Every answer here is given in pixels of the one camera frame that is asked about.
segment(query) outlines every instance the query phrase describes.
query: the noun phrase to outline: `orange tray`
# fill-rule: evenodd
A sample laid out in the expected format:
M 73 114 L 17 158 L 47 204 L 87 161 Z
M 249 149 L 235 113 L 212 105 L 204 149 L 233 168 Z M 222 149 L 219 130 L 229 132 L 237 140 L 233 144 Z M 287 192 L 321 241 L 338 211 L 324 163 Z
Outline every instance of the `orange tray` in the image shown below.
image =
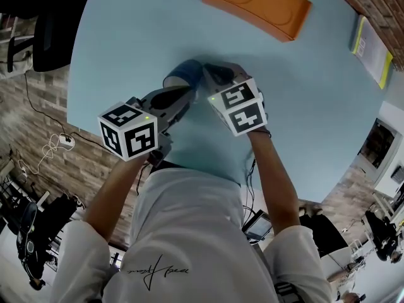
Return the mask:
M 311 7 L 308 0 L 202 0 L 271 34 L 281 42 L 295 40 Z

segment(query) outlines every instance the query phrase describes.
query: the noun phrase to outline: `t-shirt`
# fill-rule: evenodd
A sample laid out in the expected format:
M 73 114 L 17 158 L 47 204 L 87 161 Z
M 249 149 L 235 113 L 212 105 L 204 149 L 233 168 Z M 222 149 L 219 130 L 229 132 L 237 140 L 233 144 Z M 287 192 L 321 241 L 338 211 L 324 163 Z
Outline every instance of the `t-shirt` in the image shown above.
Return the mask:
M 352 250 L 349 247 L 339 249 L 321 258 L 321 266 L 326 278 L 338 273 L 352 262 Z M 332 301 L 342 302 L 339 297 L 346 292 L 352 292 L 355 287 L 356 271 L 347 273 L 343 278 L 331 282 Z
M 264 251 L 267 268 L 242 220 L 238 184 L 188 169 L 154 172 L 138 197 L 120 272 L 108 279 L 108 244 L 89 224 L 71 222 L 50 301 L 330 302 L 310 229 L 280 232 Z

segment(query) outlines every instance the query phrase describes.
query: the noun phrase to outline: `yellow book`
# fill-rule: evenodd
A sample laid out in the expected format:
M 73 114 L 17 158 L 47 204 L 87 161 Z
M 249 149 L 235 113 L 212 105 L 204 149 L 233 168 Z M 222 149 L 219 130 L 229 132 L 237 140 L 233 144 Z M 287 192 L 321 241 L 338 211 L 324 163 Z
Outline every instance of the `yellow book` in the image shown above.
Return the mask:
M 383 89 L 393 55 L 365 16 L 359 16 L 352 54 L 359 58 L 366 70 Z

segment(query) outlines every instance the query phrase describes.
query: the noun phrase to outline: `brick wall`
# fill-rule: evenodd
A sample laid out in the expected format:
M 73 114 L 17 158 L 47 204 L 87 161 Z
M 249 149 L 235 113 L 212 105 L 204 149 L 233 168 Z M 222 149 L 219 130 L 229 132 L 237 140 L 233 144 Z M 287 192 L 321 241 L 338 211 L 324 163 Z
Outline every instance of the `brick wall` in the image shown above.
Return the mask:
M 393 64 L 404 71 L 404 0 L 346 0 L 370 20 L 393 54 Z

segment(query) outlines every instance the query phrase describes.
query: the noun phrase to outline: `light blue table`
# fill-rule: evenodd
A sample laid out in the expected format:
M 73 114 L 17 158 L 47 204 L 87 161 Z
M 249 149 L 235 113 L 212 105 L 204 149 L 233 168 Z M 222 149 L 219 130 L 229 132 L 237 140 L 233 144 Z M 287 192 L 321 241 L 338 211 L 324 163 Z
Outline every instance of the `light blue table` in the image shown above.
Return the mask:
M 99 113 L 161 88 L 180 62 L 237 62 L 264 93 L 268 128 L 299 197 L 322 201 L 384 95 L 350 53 L 355 11 L 344 0 L 310 1 L 298 39 L 283 44 L 200 0 L 88 0 L 71 62 L 69 123 L 99 135 Z M 203 98 L 170 133 L 168 160 L 244 182 L 247 137 L 233 137 Z M 258 172 L 253 183 L 260 188 Z

